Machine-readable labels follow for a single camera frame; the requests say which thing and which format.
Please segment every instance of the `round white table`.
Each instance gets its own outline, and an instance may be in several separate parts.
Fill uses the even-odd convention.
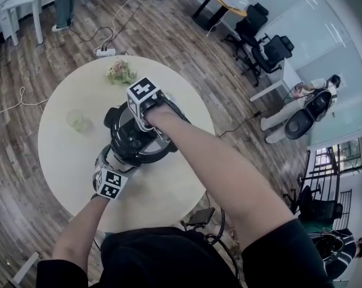
[[[95,193],[94,162],[110,143],[103,124],[108,109],[126,101],[126,86],[111,85],[105,71],[117,60],[129,63],[137,78],[155,81],[175,98],[190,122],[215,133],[209,112],[195,89],[172,69],[138,56],[114,56],[87,63],[65,78],[53,92],[38,131],[38,155],[45,179],[58,201],[76,215]],[[80,110],[91,121],[85,134],[67,124],[67,114]],[[183,218],[201,199],[204,187],[178,151],[161,161],[142,165],[117,200],[102,216],[99,230],[121,232],[169,226]]]

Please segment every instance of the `power strip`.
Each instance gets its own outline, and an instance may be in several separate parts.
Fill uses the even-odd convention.
[[[116,49],[107,49],[104,51],[101,51],[101,49],[97,49],[96,56],[112,56],[116,55]]]

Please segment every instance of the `black and white marker cube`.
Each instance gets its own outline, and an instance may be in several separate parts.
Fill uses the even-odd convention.
[[[155,99],[158,91],[160,91],[160,88],[147,77],[137,80],[126,89],[128,94],[128,107],[133,113],[137,124],[143,131],[149,131],[152,128],[147,128],[146,126],[141,104],[143,104],[148,98]]]
[[[97,194],[108,199],[117,199],[128,178],[114,171],[102,168],[98,172]]]

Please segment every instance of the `floor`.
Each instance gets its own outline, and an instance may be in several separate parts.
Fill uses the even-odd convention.
[[[116,29],[124,25],[141,1],[132,0],[121,10],[115,20]],[[124,2],[76,1],[73,30],[85,39],[91,38],[99,27],[111,25],[111,18]],[[154,59],[180,73],[201,95],[218,135],[236,128],[259,110],[271,109],[266,116],[275,112],[281,102],[275,93],[249,102],[249,97],[256,93],[251,84],[254,78],[249,73],[241,76],[243,65],[233,59],[232,47],[220,42],[227,33],[223,25],[207,38],[206,31],[193,22],[191,14],[198,6],[196,0],[145,0],[109,48],[114,47],[117,54]],[[93,49],[110,33],[103,29],[89,42],[71,31],[52,33],[54,6],[45,8],[40,18],[42,45],[37,46],[33,19],[29,17],[20,24],[18,47],[10,39],[0,46],[0,110],[19,101],[22,86],[26,102],[49,98],[70,72],[95,59]],[[261,85],[266,84],[267,80],[262,80]],[[41,104],[0,114],[0,286],[34,251],[42,259],[48,258],[60,231],[71,218],[50,192],[38,161],[37,135],[43,110]],[[247,157],[281,195],[297,186],[295,179],[303,171],[306,157],[305,141],[283,140],[267,145],[264,136],[260,118],[255,118],[227,133],[222,140]],[[216,206],[211,197],[210,203]],[[208,205],[204,196],[195,210]],[[217,211],[213,218],[216,224],[219,217]],[[206,227],[212,232],[218,229],[213,223]],[[102,233],[98,233],[97,241],[101,242],[101,238]],[[224,241],[233,253],[239,253],[230,220]],[[99,252],[93,247],[89,281],[97,282],[101,271]],[[32,269],[22,286],[34,287],[35,275]]]

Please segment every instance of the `desk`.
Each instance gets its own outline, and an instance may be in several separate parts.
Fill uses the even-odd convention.
[[[36,30],[36,36],[37,41],[39,44],[43,43],[43,33],[41,32],[41,25],[40,25],[40,12],[39,12],[39,5],[41,4],[41,0],[9,0],[7,1],[4,6],[3,10],[8,12],[8,18],[9,18],[9,24],[11,26],[11,36],[13,40],[13,44],[17,46],[19,44],[19,40],[17,39],[16,32],[14,28],[12,27],[12,21],[11,21],[11,9],[15,7],[19,7],[23,4],[32,4],[32,10],[33,10],[33,20],[35,23],[35,30]]]
[[[250,98],[250,101],[253,102],[256,99],[259,99],[263,95],[271,92],[272,90],[278,88],[281,85],[285,85],[290,91],[293,87],[295,87],[298,83],[302,82],[301,78],[295,72],[293,66],[288,62],[287,59],[284,59],[282,62],[282,71],[280,71],[280,79],[268,86],[266,89],[263,89],[261,92],[255,94]]]
[[[201,13],[201,11],[204,9],[204,7],[209,3],[210,0],[205,0],[201,6],[198,8],[198,10],[194,13],[193,18],[197,18],[198,15]],[[218,20],[227,12],[227,10],[232,11],[234,14],[237,14],[241,17],[246,17],[248,14],[245,10],[236,10],[235,8],[231,9],[226,4],[224,4],[221,0],[215,0],[218,3],[222,5],[222,7],[210,18],[207,22],[204,22],[202,20],[195,20],[198,25],[200,25],[203,29],[210,30],[212,26],[214,26]]]
[[[117,60],[127,61],[138,77],[147,76],[176,99],[190,122],[212,134],[213,122],[195,89],[172,69],[138,56],[113,56],[85,64],[55,89],[38,130],[38,155],[47,184],[58,201],[76,215],[94,194],[95,159],[110,143],[103,124],[112,106],[126,101],[126,86],[111,85],[105,71]],[[70,110],[79,109],[93,125],[86,134],[67,124]],[[183,218],[202,198],[205,188],[178,151],[142,165],[99,223],[105,232],[169,226]]]

